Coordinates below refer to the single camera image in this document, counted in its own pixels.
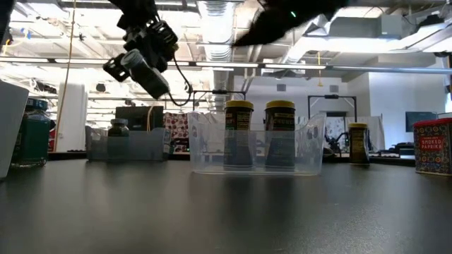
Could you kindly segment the red patterned white panel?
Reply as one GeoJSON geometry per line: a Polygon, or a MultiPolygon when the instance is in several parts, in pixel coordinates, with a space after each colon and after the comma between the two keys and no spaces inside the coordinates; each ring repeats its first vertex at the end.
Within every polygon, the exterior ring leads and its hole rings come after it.
{"type": "Polygon", "coordinates": [[[189,151],[189,123],[187,114],[165,113],[163,125],[170,132],[172,153],[189,151]]]}

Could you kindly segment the dark wall screen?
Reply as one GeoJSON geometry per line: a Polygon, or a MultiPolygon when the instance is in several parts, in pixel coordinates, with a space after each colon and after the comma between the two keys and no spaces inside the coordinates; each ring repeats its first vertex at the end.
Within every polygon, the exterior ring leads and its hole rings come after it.
{"type": "Polygon", "coordinates": [[[405,131],[413,132],[413,125],[421,121],[431,121],[437,119],[437,113],[431,111],[407,111],[405,112],[405,131]]]}

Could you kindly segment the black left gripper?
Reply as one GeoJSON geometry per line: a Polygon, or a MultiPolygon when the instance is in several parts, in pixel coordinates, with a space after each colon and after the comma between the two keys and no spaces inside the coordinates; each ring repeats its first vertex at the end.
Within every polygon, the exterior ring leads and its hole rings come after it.
{"type": "MultiPolygon", "coordinates": [[[[173,59],[178,49],[178,37],[165,21],[149,20],[137,23],[122,19],[121,28],[126,32],[123,40],[127,53],[136,50],[146,61],[151,61],[152,67],[160,73],[167,70],[167,62],[173,59]]],[[[102,65],[102,69],[118,82],[123,82],[130,76],[121,65],[123,57],[124,53],[119,54],[102,65]]]]}

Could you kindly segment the black metal rig frame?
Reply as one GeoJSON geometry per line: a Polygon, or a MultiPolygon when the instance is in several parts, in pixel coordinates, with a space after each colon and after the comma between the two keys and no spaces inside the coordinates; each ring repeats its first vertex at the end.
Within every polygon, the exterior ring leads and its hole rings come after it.
{"type": "Polygon", "coordinates": [[[208,111],[223,111],[227,101],[239,95],[246,99],[246,92],[234,90],[194,90],[192,93],[192,109],[207,109],[208,111]]]}
{"type": "Polygon", "coordinates": [[[344,99],[348,104],[350,104],[352,106],[352,108],[354,109],[354,121],[355,123],[357,122],[357,97],[356,96],[342,96],[342,95],[337,95],[337,94],[331,94],[331,95],[308,95],[307,96],[307,102],[308,102],[308,119],[311,118],[311,107],[315,105],[315,102],[312,104],[311,103],[311,98],[324,98],[324,99],[344,99]]]}

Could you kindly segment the green glass spice jar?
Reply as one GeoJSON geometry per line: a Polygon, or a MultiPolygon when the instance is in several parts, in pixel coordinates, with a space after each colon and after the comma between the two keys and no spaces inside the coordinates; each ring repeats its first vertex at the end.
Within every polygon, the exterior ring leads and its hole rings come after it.
{"type": "Polygon", "coordinates": [[[137,49],[125,53],[121,65],[153,99],[159,99],[170,91],[169,83],[154,67],[150,67],[137,49]]]}
{"type": "Polygon", "coordinates": [[[48,103],[28,98],[11,158],[11,168],[43,167],[48,158],[51,120],[48,103]]]}
{"type": "Polygon", "coordinates": [[[109,160],[122,160],[129,152],[129,129],[126,119],[112,119],[108,130],[107,154],[109,160]]]}

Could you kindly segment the long ceiling light rail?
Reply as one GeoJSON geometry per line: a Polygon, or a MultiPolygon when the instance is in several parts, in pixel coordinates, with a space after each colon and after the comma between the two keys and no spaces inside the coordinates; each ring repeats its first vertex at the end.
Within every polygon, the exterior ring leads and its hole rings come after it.
{"type": "MultiPolygon", "coordinates": [[[[0,63],[9,64],[54,64],[62,65],[71,62],[81,66],[102,66],[106,59],[47,59],[37,57],[0,56],[0,63]]],[[[375,67],[375,66],[333,66],[319,64],[285,64],[285,63],[251,63],[251,62],[210,62],[210,61],[177,61],[181,67],[209,68],[269,68],[275,70],[318,70],[318,71],[356,71],[373,73],[416,73],[452,75],[452,68],[425,67],[375,67]]]]}

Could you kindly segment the black computer monitor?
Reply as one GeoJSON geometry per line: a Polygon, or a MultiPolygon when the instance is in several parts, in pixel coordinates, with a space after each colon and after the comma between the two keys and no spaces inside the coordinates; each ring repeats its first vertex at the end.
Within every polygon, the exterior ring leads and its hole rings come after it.
{"type": "Polygon", "coordinates": [[[163,106],[117,107],[116,119],[126,119],[130,131],[151,131],[163,127],[163,106]]]}

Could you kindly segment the dark translucent plastic bin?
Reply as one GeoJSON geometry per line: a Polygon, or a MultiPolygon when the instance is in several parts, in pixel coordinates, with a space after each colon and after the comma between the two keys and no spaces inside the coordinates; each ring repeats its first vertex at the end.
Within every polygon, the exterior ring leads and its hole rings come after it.
{"type": "Polygon", "coordinates": [[[109,137],[106,130],[85,127],[85,145],[90,161],[166,161],[170,153],[170,131],[130,131],[125,137],[109,137]]]}

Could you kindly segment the clear plastic bin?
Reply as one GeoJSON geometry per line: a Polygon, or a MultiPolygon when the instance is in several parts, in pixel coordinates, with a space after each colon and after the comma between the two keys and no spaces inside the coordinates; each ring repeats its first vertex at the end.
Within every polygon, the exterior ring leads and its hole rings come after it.
{"type": "Polygon", "coordinates": [[[223,114],[188,113],[192,170],[203,174],[302,175],[321,173],[326,115],[317,114],[293,131],[225,128],[223,114]]]}

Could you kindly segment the yellow-lidded dark spice jar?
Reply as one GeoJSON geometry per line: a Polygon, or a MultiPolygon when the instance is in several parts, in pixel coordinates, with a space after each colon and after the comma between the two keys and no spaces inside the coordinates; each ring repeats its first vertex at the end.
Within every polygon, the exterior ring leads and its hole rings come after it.
{"type": "Polygon", "coordinates": [[[350,163],[369,164],[368,126],[366,123],[350,123],[350,163]]]}
{"type": "Polygon", "coordinates": [[[230,100],[225,105],[224,165],[251,167],[253,159],[249,147],[250,121],[254,105],[246,100],[230,100]]]}
{"type": "Polygon", "coordinates": [[[295,103],[273,100],[266,103],[267,167],[295,167],[295,103]]]}

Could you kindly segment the silver spiral ventilation duct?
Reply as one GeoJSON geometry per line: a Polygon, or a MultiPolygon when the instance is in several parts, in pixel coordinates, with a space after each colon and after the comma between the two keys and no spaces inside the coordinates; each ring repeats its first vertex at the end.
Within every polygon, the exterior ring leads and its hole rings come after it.
{"type": "Polygon", "coordinates": [[[291,33],[299,34],[286,53],[279,60],[279,64],[297,64],[308,51],[321,51],[326,49],[329,32],[333,21],[338,17],[338,11],[332,14],[319,14],[303,22],[291,33]]]}
{"type": "MultiPolygon", "coordinates": [[[[201,29],[206,61],[230,62],[235,4],[228,1],[197,1],[201,14],[201,29]]],[[[212,90],[226,90],[230,71],[213,71],[212,90]]],[[[210,95],[210,109],[224,111],[230,95],[210,95]]]]}

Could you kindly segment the red-lidded smoked paprika tin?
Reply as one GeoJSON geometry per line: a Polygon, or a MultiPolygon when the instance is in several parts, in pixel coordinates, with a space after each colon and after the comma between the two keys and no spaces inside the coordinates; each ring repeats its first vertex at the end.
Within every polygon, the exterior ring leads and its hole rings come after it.
{"type": "Polygon", "coordinates": [[[452,176],[452,118],[417,122],[413,133],[415,171],[452,176]]]}

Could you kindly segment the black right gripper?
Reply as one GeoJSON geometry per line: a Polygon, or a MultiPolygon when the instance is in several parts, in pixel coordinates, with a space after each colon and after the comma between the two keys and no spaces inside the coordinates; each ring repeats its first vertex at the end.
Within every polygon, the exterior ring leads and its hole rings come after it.
{"type": "Polygon", "coordinates": [[[328,0],[265,0],[264,10],[251,24],[248,33],[232,47],[269,44],[319,14],[328,12],[328,0]]]}

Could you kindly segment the white plastic bin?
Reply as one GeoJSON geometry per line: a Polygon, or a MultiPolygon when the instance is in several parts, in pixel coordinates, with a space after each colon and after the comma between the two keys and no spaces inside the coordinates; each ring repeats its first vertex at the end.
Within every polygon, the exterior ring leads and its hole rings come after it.
{"type": "Polygon", "coordinates": [[[0,80],[0,181],[6,178],[29,91],[0,80]]]}

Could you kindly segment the white cloth partition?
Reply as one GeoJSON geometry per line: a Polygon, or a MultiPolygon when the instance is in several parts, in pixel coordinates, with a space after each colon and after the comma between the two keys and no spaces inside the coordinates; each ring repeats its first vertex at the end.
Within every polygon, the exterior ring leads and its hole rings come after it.
{"type": "MultiPolygon", "coordinates": [[[[353,116],[327,117],[325,134],[329,138],[337,138],[341,133],[347,132],[348,125],[354,121],[353,116]]],[[[382,118],[380,116],[358,116],[357,122],[367,124],[372,150],[383,150],[385,148],[385,135],[382,118]]]]}

